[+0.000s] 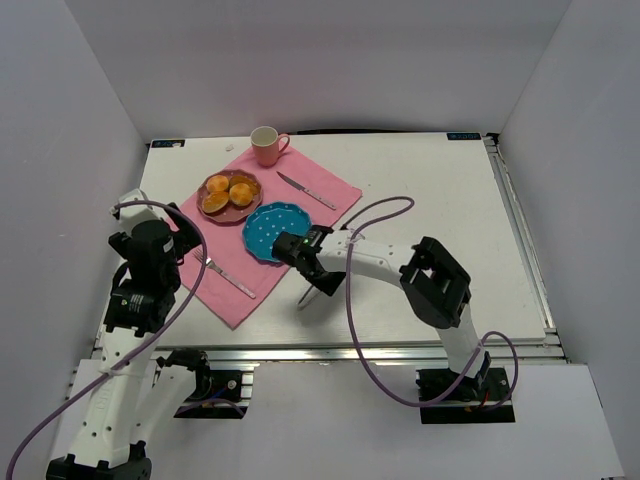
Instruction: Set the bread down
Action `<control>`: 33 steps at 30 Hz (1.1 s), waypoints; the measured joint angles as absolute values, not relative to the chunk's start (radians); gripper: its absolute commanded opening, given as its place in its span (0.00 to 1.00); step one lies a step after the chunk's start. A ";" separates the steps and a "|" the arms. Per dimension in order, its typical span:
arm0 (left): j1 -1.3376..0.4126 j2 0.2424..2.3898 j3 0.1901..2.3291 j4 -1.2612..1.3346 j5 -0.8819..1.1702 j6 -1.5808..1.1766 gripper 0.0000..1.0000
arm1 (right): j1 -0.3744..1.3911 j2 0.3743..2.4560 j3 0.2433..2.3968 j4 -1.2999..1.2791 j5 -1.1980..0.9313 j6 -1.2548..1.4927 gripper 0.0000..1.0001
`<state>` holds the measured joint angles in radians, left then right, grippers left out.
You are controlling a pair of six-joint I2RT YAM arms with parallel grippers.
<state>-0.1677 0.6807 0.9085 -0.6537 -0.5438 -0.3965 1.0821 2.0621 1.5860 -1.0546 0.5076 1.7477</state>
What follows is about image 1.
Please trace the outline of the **metal tongs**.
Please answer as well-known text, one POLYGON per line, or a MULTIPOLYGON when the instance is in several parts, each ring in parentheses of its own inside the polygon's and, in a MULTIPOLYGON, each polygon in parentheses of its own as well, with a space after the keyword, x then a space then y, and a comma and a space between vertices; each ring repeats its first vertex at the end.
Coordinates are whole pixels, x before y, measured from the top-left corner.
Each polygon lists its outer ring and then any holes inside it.
POLYGON ((307 305, 309 305, 320 293, 320 291, 314 287, 310 286, 306 292, 302 295, 297 303, 297 307, 299 309, 304 309, 307 305))

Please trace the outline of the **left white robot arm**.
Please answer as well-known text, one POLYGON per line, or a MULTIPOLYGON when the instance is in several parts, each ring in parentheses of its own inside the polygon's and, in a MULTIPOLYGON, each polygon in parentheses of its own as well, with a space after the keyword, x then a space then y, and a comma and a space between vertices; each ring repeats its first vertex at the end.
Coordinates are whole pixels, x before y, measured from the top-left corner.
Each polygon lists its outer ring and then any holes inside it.
POLYGON ((142 378, 160 336, 182 313, 175 304, 185 256, 206 244, 174 203, 108 243, 124 263, 114 274, 103 321, 100 375, 82 394, 86 416, 68 453, 50 461, 48 479, 148 479, 152 462, 136 418, 142 378))

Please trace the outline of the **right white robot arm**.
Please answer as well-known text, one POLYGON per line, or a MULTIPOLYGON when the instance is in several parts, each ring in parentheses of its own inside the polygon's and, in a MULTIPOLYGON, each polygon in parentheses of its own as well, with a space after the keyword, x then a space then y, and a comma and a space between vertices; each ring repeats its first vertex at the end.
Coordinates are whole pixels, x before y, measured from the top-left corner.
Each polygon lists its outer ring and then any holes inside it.
POLYGON ((303 236, 279 234, 272 256, 328 296, 351 274, 399 288, 414 315, 435 329, 447 355, 448 369, 431 381, 431 391, 442 392, 460 374, 464 378, 451 400, 474 401, 485 390, 490 356, 471 318, 471 278, 438 240, 424 237, 413 246, 381 244, 315 225, 303 236))

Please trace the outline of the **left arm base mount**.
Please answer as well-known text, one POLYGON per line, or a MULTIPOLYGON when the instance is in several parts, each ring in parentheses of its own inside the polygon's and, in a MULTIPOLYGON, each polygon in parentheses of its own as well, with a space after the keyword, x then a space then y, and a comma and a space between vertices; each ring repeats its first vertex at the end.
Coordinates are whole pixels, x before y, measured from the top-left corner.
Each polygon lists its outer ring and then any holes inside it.
POLYGON ((181 419, 242 419, 248 409, 242 406, 243 372, 210 366, 205 351, 191 348, 173 350, 155 360, 157 384, 163 372, 174 366, 186 368, 195 378, 194 391, 174 414, 181 419))

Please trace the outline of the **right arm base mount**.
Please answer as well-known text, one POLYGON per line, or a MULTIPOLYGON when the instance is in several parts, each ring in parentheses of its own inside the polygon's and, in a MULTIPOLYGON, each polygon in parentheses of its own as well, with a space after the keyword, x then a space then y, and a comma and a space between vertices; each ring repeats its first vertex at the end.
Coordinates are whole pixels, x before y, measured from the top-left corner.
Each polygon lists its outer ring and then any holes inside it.
MULTIPOLYGON (((435 398, 448 388, 454 379, 455 375, 448 369, 418 370, 416 384, 419 401, 426 402, 435 398)), ((423 425, 515 423, 516 416, 511 400, 497 407, 509 389, 506 370, 502 367, 492 367, 480 387, 466 378, 442 402, 432 407, 421 408, 420 421, 423 425)))

